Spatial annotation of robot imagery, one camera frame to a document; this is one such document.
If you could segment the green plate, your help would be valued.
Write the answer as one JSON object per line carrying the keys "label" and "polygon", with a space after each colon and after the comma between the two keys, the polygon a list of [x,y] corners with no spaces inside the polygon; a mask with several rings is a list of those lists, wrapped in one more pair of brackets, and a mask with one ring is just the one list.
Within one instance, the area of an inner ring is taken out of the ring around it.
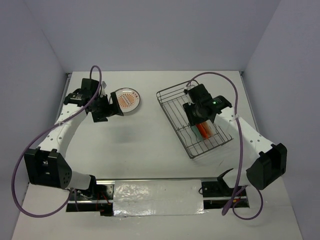
{"label": "green plate", "polygon": [[191,126],[191,130],[194,133],[195,137],[197,138],[197,141],[203,140],[203,137],[202,137],[201,133],[199,132],[196,125]]}

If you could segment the white plate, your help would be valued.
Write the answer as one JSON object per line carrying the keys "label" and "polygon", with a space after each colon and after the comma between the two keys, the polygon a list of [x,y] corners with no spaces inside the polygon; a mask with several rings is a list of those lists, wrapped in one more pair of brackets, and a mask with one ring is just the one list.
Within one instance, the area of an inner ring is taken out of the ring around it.
{"label": "white plate", "polygon": [[123,87],[115,91],[115,95],[124,114],[133,113],[141,104],[140,94],[133,88]]}

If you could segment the orange plate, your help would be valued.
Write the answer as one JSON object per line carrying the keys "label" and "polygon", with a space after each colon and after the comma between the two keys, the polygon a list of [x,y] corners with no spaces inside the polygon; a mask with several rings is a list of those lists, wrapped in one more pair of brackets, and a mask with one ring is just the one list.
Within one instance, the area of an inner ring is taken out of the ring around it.
{"label": "orange plate", "polygon": [[211,137],[211,132],[206,122],[196,124],[196,127],[204,139],[209,139]]}

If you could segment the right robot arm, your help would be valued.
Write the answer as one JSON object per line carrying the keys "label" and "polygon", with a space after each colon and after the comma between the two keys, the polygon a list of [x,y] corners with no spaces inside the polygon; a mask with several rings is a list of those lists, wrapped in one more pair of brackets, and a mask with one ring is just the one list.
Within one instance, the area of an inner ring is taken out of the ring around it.
{"label": "right robot arm", "polygon": [[233,138],[242,136],[245,180],[249,185],[264,190],[286,172],[287,148],[282,144],[274,144],[257,132],[242,117],[236,114],[235,108],[222,95],[212,97],[203,84],[186,86],[183,90],[187,103],[183,109],[189,124],[194,126],[210,121],[218,125]]}

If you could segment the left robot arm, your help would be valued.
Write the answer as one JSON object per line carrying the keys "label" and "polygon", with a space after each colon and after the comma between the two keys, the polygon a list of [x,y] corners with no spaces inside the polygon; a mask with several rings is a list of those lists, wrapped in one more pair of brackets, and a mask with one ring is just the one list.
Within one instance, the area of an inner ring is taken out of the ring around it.
{"label": "left robot arm", "polygon": [[88,200],[97,196],[99,189],[95,176],[73,171],[65,159],[77,128],[88,114],[95,123],[100,123],[114,115],[122,116],[123,112],[115,92],[107,95],[99,81],[84,78],[81,87],[64,98],[57,127],[49,131],[37,148],[25,152],[24,161],[31,184],[75,189]]}

